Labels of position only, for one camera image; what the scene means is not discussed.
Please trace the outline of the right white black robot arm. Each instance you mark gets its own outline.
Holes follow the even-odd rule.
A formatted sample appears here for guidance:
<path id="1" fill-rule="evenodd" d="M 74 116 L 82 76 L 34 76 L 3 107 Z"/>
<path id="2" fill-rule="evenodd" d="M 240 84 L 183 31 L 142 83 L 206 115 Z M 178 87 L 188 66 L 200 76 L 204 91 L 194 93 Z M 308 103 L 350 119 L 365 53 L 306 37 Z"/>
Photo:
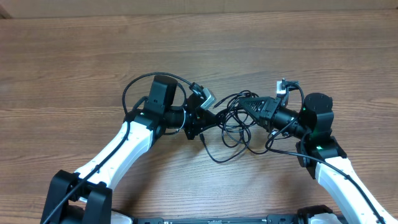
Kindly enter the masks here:
<path id="1" fill-rule="evenodd" d="M 332 136 L 332 98 L 311 93 L 299 112 L 286 108 L 282 98 L 243 98 L 239 105 L 268 132 L 276 130 L 299 140 L 293 155 L 330 194 L 348 223 L 397 223 L 364 186 Z"/>

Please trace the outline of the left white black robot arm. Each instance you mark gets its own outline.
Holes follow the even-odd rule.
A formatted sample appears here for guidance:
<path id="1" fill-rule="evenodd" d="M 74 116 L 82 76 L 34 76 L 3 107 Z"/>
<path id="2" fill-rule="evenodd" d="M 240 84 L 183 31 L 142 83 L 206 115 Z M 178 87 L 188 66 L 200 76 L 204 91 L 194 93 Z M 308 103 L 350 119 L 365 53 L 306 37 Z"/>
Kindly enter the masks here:
<path id="1" fill-rule="evenodd" d="M 91 161 L 75 172 L 58 171 L 50 182 L 41 223 L 133 223 L 134 219 L 112 208 L 113 191 L 136 162 L 163 135 L 184 130 L 193 139 L 216 124 L 208 109 L 214 94 L 197 83 L 180 106 L 175 91 L 184 79 L 170 73 L 152 73 L 150 92 L 125 109 L 121 129 Z"/>

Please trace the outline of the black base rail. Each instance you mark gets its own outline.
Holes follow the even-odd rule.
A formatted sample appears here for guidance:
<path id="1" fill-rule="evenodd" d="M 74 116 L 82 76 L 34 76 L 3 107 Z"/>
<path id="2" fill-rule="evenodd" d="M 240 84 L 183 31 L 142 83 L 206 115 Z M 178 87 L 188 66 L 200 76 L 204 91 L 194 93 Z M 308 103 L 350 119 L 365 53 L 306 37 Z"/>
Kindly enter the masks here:
<path id="1" fill-rule="evenodd" d="M 268 215 L 266 217 L 235 218 L 133 218 L 133 224 L 299 224 L 297 215 Z"/>

